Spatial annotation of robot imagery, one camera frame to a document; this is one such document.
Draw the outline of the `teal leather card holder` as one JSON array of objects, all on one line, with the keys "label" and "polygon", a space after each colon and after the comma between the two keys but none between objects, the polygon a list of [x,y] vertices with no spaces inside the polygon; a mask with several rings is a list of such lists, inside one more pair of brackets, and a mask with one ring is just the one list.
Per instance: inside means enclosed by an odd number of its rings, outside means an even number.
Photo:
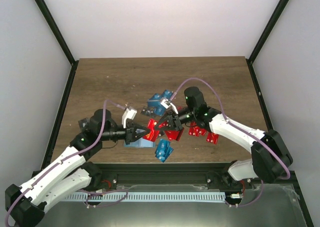
[{"label": "teal leather card holder", "polygon": [[126,148],[154,148],[156,146],[155,142],[140,138],[137,141],[131,142],[129,144],[124,143]]}]

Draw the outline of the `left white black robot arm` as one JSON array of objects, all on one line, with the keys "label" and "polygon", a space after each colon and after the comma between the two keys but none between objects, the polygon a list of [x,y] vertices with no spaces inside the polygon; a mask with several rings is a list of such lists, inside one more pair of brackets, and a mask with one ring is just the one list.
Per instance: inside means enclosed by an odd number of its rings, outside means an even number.
[{"label": "left white black robot arm", "polygon": [[27,182],[5,190],[5,209],[17,227],[35,227],[45,214],[67,196],[81,189],[97,189],[102,171],[89,159],[102,149],[104,141],[133,143],[150,130],[131,117],[118,125],[110,111],[98,109],[84,120],[84,127],[51,164]]}]

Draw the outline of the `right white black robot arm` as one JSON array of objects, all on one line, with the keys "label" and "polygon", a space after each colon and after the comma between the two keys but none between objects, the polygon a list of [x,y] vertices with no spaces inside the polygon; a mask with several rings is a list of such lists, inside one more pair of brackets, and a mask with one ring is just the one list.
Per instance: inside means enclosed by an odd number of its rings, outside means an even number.
[{"label": "right white black robot arm", "polygon": [[250,159],[232,162],[222,175],[225,187],[232,189],[244,179],[258,178],[272,184],[278,179],[288,180],[291,177],[289,166],[293,158],[277,131],[263,131],[234,121],[222,109],[208,106],[196,86],[185,89],[184,97],[186,107],[180,110],[171,100],[165,97],[160,100],[166,111],[154,128],[158,131],[180,131],[184,124],[194,123],[196,127],[225,137],[248,151]]}]

